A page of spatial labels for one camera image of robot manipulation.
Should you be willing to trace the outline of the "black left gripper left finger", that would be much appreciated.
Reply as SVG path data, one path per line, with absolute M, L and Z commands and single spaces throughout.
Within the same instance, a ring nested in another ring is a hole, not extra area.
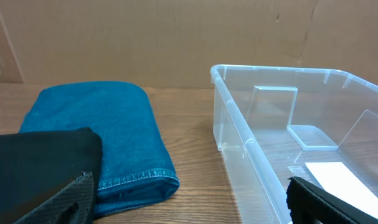
M 93 174 L 82 172 L 71 182 L 61 184 L 18 207 L 18 219 L 14 223 L 91 223 L 93 203 Z

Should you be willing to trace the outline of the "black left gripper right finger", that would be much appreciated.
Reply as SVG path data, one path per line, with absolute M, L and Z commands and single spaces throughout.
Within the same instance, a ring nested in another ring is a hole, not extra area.
M 290 177 L 286 203 L 293 224 L 378 224 L 378 219 L 301 177 Z

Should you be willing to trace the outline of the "clear plastic storage bin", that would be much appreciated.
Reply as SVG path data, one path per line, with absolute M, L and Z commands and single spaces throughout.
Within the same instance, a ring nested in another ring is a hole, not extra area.
M 290 177 L 342 162 L 378 198 L 378 86 L 341 70 L 214 65 L 213 133 L 244 223 L 290 223 Z

